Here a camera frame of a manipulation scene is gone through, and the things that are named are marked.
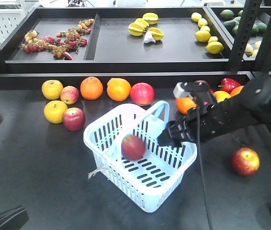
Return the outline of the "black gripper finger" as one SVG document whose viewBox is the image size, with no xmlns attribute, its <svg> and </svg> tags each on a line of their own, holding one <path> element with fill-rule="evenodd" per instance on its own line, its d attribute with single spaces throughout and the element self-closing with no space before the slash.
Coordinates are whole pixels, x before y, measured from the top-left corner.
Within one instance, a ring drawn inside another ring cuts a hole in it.
<svg viewBox="0 0 271 230">
<path fill-rule="evenodd" d="M 0 230 L 20 230 L 29 220 L 23 206 L 15 207 L 0 213 Z"/>
<path fill-rule="evenodd" d="M 157 137 L 158 145 L 162 147 L 171 146 L 175 148 L 181 147 L 181 142 L 176 138 L 172 138 L 170 132 L 164 129 Z"/>
</svg>

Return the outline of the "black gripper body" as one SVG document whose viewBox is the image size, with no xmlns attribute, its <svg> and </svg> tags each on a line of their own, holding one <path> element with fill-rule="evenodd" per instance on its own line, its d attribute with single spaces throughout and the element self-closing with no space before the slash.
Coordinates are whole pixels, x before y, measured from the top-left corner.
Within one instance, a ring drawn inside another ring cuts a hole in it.
<svg viewBox="0 0 271 230">
<path fill-rule="evenodd" d="M 208 125 L 206 115 L 200 115 L 196 107 L 182 118 L 169 121 L 166 125 L 166 134 L 175 144 L 185 141 L 196 143 L 198 139 L 207 141 L 212 138 L 212 129 Z"/>
</svg>

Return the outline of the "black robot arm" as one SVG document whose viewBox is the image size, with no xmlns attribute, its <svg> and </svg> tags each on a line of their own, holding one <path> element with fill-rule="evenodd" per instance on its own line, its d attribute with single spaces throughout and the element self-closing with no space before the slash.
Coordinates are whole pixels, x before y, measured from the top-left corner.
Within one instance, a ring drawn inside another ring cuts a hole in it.
<svg viewBox="0 0 271 230">
<path fill-rule="evenodd" d="M 237 95 L 217 102 L 210 87 L 199 82 L 179 82 L 175 98 L 191 97 L 196 108 L 167 123 L 158 136 L 159 146 L 180 147 L 183 142 L 207 142 L 256 124 L 271 124 L 271 75 L 248 81 Z"/>
</svg>

